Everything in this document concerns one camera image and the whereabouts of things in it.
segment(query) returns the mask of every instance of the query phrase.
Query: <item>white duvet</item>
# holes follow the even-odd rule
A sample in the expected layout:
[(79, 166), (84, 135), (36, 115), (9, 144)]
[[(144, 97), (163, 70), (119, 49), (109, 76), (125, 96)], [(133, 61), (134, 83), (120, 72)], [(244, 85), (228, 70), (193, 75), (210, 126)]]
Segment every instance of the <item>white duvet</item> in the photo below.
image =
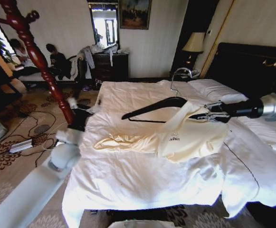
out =
[[(184, 82), (175, 82), (182, 97), (199, 105), (209, 101)], [(121, 120), (127, 113), (174, 96), (170, 82), (104, 82), (102, 110), (90, 117), (80, 145), (82, 159), (72, 169), (63, 199), (69, 227), (78, 227), (85, 209), (151, 209), (176, 204), (212, 205), (219, 194), (230, 217), (249, 201), (276, 205), (276, 153), (236, 119), (219, 153), (174, 164), (154, 154), (99, 152), (92, 148), (115, 133), (139, 135), (160, 123)], [(167, 121), (179, 108), (138, 116)]]

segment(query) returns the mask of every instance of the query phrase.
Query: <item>picture frame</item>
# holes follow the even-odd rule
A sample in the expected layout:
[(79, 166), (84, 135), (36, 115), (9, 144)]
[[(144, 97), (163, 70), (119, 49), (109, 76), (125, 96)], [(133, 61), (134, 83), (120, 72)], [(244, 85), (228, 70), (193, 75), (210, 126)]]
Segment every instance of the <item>picture frame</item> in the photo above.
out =
[(120, 28), (148, 30), (152, 0), (119, 0)]

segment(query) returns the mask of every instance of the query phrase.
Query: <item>floor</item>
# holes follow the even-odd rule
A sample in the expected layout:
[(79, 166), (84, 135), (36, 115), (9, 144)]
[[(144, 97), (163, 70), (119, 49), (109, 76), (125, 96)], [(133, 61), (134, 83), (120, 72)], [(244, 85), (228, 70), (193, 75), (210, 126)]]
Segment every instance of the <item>floor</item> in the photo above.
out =
[[(0, 203), (8, 194), (50, 154), (56, 142), (57, 129), (66, 128), (65, 119), (48, 90), (34, 88), (29, 92), (18, 80), (12, 84), (23, 94), (20, 100), (0, 112), (0, 120), (9, 129), (0, 140)], [(72, 96), (70, 88), (63, 89), (65, 98)], [(82, 91), (79, 103), (93, 105), (97, 91)], [(22, 152), (10, 154), (12, 144), (32, 139), (34, 146)], [(67, 179), (44, 207), (30, 228), (66, 228), (62, 215), (62, 198)], [(113, 221), (148, 219), (173, 221), (183, 228), (260, 228), (249, 211), (244, 208), (238, 216), (226, 219), (227, 212), (221, 199), (213, 206), (177, 205), (162, 209), (140, 211), (90, 211), (83, 214), (82, 228), (107, 228)]]

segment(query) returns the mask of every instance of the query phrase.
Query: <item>red wooden post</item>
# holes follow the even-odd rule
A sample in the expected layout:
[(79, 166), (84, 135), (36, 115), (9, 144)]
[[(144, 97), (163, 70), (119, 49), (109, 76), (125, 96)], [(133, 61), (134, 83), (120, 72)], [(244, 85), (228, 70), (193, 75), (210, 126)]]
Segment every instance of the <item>red wooden post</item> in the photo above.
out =
[(34, 43), (34, 37), (29, 30), (29, 23), (38, 18), (38, 13), (33, 11), (28, 14), (26, 18), (23, 17), (17, 7), (16, 0), (0, 0), (0, 5), (6, 13), (7, 23), (16, 30), (19, 38), (24, 41), (30, 59), (35, 66), (40, 69), (42, 77), (48, 83), (53, 97), (58, 101), (58, 105), (62, 110), (66, 121), (71, 124), (74, 119), (74, 113), (72, 112), (68, 102), (63, 98), (63, 93), (58, 88), (54, 77), (49, 72), (45, 56)]

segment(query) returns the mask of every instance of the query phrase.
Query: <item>pillow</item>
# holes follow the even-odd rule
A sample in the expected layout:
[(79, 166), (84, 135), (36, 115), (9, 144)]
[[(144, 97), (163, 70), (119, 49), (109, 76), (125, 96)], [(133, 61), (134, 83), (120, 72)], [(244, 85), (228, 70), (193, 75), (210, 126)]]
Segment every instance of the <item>pillow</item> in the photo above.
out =
[(230, 104), (247, 100), (243, 94), (212, 79), (193, 80), (189, 84), (211, 101), (221, 100)]

